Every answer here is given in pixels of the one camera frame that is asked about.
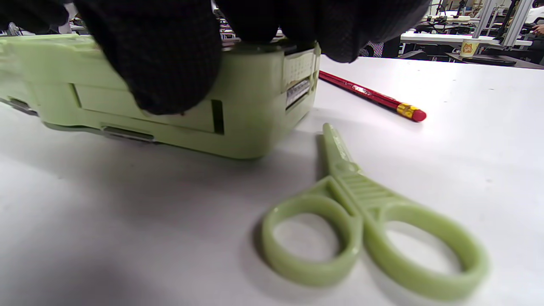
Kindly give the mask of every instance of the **green plastic box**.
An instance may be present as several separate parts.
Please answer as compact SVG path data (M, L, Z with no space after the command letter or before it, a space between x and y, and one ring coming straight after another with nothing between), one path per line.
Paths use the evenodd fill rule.
M62 34L60 37L75 37L77 34ZM21 75L21 65L11 48L6 45L13 41L42 39L40 35L3 36L0 38L0 99L29 99L28 91Z
M49 125L91 127L231 158L258 158L312 108L320 49L279 41L224 48L218 79L184 115L140 110L90 36L47 35L4 44L20 62L25 101Z

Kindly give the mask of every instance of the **black glove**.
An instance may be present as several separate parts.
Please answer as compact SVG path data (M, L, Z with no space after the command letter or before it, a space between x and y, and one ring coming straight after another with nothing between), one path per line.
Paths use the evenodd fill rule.
M68 21L64 3L69 0L0 0L0 30L10 22L34 33L46 33L50 26L62 26Z
M386 41L415 25L429 2L216 0L242 40L268 42L279 26L290 39L317 40L324 54L342 63L353 62L369 41ZM182 113L213 86L220 67L221 40L210 1L74 3L141 109L153 114Z

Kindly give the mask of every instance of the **desk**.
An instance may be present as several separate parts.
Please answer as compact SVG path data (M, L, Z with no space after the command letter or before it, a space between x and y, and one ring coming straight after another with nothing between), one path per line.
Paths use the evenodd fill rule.
M446 55L449 56L449 58L454 60L456 63L477 64L477 63L463 62L462 59L461 59L461 56L459 55L459 53L446 53ZM525 60L521 60L521 59L509 57L509 56L504 56L504 55L499 55L497 57L500 58L500 59L504 59L504 60L513 60L513 61L515 61L516 65L514 65L513 67L516 67L516 68L544 69L544 66L542 66L542 65L526 62Z
M454 48L459 48L463 43L463 39L471 39L472 35L452 35L452 34L428 34L428 33L414 33L406 32L400 36L400 42L403 44L431 44L431 45L448 45ZM493 40L490 36L480 36L481 40L484 40L490 44L499 45L499 43ZM516 46L530 46L533 42L528 40L516 40Z
M0 105L0 304L436 305L366 255L328 289L286 281L257 255L258 220L321 177L316 133L329 122L367 175L485 245L492 273L464 306L543 305L544 104L532 90L541 71L378 58L323 58L322 69L428 118L416 124L320 82L298 127L269 156L241 162L49 130ZM299 218L277 234L327 256L328 233ZM454 269L440 248L391 236L419 262Z

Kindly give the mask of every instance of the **scissors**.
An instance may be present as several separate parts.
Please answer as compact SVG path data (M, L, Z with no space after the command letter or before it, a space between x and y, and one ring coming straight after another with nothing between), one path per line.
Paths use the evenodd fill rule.
M264 256L280 275L294 282L326 286L340 282L364 246L373 261L401 286L420 295L452 301L468 296L484 278L489 261L480 243L465 229L363 175L351 159L339 133L323 126L329 175L309 190L274 207L262 225ZM327 262L304 260L285 250L274 228L300 213L314 213L336 227L342 251ZM385 223L401 221L427 231L448 245L462 265L458 274L425 268L394 246Z

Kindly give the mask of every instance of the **red pencil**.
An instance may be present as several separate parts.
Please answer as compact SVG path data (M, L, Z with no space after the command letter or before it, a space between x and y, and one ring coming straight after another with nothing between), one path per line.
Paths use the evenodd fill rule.
M331 83L337 87L340 87L342 89L345 89L349 91L352 94L364 97L368 100L371 100L381 106L386 107L387 109L397 112L400 115L411 119L415 122L421 122L427 118L427 114L422 111L421 109L412 106L410 104L399 102L391 97L388 97L386 95L382 95L378 92L375 92L371 89L365 88L361 85L357 85L355 83L351 83L349 81L346 81L342 78L339 78L337 76L334 76L332 74L329 74L325 71L319 72L319 78L323 81L326 81L328 83Z

